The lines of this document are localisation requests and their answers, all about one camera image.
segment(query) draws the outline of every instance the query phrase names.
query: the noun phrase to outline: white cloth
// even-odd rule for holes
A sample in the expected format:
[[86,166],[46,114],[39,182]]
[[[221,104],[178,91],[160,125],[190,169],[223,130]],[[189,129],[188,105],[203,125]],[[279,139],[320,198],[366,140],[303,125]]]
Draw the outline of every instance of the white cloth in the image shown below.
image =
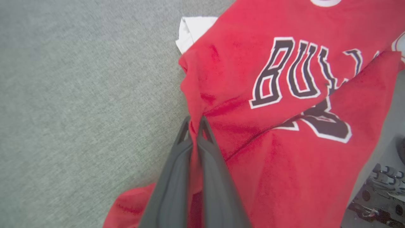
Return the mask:
[[186,52],[217,20],[217,17],[182,17],[179,39],[176,45],[180,52]]
[[401,60],[405,63],[405,32],[403,32],[401,36],[392,43],[391,48],[393,51],[402,53]]

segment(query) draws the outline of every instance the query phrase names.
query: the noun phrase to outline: gray fabric surface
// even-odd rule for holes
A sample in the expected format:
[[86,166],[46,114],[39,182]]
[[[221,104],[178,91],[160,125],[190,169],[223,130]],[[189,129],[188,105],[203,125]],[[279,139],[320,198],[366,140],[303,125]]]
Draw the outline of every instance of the gray fabric surface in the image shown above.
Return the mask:
[[101,227],[187,116],[181,16],[232,0],[0,0],[0,227]]

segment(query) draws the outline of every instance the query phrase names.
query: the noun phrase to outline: red jersey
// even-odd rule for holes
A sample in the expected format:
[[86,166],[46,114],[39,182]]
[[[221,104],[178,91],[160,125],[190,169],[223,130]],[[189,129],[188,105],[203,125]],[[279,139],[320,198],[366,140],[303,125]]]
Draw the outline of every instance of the red jersey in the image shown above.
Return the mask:
[[[181,56],[190,134],[206,116],[253,227],[339,227],[403,66],[401,22],[404,1],[237,0]],[[196,151],[191,170],[199,228]],[[153,187],[122,194],[104,227],[137,227]]]

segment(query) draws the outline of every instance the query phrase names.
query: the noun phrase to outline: red fabric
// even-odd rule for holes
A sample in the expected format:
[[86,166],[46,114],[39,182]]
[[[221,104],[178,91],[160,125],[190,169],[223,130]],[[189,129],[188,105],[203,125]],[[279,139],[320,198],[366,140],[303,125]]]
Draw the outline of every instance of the red fabric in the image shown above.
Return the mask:
[[[309,0],[237,0],[182,55],[181,89],[192,138],[205,115],[253,227],[339,227],[403,67],[401,54],[389,50],[405,31],[403,21],[404,1],[342,0],[322,8]],[[271,65],[278,40],[294,46]],[[296,64],[295,83],[301,94],[316,91],[311,84],[318,90],[304,97],[288,83],[300,42],[307,48]],[[303,76],[311,45],[315,52],[306,75],[312,81]],[[288,52],[278,75],[268,75]],[[261,75],[267,79],[258,84]],[[252,105],[277,93],[278,101]],[[188,224],[199,228],[202,179],[196,151],[190,175],[194,196]],[[137,227],[153,187],[120,195],[104,227]]]

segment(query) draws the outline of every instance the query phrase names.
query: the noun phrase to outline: white fabric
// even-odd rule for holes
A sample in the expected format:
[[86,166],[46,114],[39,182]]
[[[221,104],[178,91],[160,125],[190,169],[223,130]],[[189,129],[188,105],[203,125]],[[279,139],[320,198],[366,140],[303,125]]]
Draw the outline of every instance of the white fabric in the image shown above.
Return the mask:
[[401,52],[401,60],[405,63],[405,32],[403,32],[401,36],[392,43],[391,49],[393,51]]
[[180,52],[186,52],[217,20],[217,17],[182,17],[179,39],[176,45]]
[[311,2],[316,6],[321,7],[331,7],[339,4],[341,0],[311,0]]

